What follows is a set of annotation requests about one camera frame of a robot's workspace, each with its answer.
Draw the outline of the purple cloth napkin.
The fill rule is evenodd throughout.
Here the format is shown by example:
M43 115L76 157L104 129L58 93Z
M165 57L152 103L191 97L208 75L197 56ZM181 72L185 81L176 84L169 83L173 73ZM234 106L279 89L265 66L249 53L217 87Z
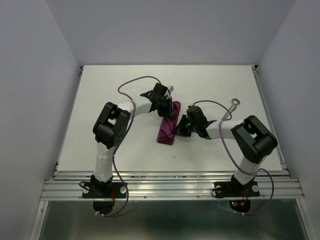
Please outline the purple cloth napkin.
M178 118L181 110L181 103L179 101L173 101L172 110L174 118L162 118L162 122L157 135L157 142L160 144L174 144L175 135L172 133L172 131L177 127Z

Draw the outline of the silver metal spoon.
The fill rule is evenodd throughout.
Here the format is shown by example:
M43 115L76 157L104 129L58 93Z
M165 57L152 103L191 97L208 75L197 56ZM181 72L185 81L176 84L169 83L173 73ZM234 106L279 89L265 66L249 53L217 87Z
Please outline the silver metal spoon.
M237 109L237 106L241 103L240 100L237 98L233 98L231 102L232 102L232 105L230 106L228 111L225 113L225 115L222 117L221 119L222 121L225 121L230 116L230 113L233 113Z

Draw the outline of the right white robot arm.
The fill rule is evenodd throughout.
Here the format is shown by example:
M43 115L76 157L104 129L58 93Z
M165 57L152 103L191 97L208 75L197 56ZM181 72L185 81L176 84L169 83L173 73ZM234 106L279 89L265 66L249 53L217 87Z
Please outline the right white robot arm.
M278 146L276 137L256 116L250 115L240 121L207 120L198 106L189 107L172 131L172 134L183 137L190 137L192 133L206 140L221 139L230 158L225 140L236 141L243 158L240 165L231 160L237 168L230 182L231 192L235 195L248 190L248 183L254 179L262 162Z

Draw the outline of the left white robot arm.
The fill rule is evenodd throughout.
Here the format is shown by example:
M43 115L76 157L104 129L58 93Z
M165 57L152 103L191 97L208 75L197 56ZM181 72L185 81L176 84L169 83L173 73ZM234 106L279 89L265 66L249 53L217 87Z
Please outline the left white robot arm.
M174 118L172 110L172 86L156 83L150 91L130 98L128 102L104 105L93 126L97 142L95 169L86 189L106 197L111 193L113 178L113 157L117 147L125 139L133 119L139 115L156 111L160 117Z

